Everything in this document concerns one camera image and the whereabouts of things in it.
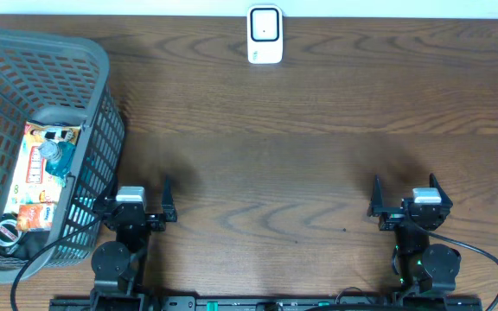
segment food package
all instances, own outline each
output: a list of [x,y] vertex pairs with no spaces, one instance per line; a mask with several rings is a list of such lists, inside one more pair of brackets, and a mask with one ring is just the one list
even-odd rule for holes
[[38,147],[47,140],[76,144],[79,134],[79,126],[26,123],[5,213],[17,214],[21,204],[59,201],[64,181],[45,172],[46,160],[40,155]]
[[16,229],[22,232],[51,230],[54,210],[54,203],[20,205]]

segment wooden table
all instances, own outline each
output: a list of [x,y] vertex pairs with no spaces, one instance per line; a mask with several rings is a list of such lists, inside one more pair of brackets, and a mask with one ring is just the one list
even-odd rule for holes
[[[119,179],[174,180],[179,222],[151,240],[146,284],[199,295],[334,295],[396,286],[392,232],[366,210],[434,172],[455,205],[438,230],[498,256],[498,21],[284,20],[284,59],[246,60],[244,18],[0,16],[90,38],[128,118]],[[102,230],[99,243],[114,239]],[[457,293],[487,307],[498,269],[459,249]],[[87,295],[89,260],[21,283],[23,310]],[[10,286],[0,285],[0,309]]]

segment gray plastic basket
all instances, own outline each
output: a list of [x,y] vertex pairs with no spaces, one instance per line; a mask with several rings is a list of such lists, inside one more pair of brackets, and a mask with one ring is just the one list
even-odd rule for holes
[[[94,219],[93,200],[111,180],[125,128],[106,85],[109,60],[93,41],[0,29],[0,218],[27,119],[82,125],[71,174],[47,243]],[[99,226],[54,247],[26,271],[79,263]],[[0,282],[12,282],[23,260],[0,256]]]

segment blue liquid bottle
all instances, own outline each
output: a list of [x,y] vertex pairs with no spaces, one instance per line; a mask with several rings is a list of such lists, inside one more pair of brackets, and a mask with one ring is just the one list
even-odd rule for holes
[[38,147],[38,150],[40,150],[40,155],[48,160],[45,171],[64,181],[68,172],[70,172],[76,146],[67,142],[54,143],[46,141]]

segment white backdrop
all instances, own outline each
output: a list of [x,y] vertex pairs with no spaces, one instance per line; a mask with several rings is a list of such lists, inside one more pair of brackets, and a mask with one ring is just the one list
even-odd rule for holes
[[263,3],[285,16],[498,18],[498,0],[0,0],[0,13],[244,16]]

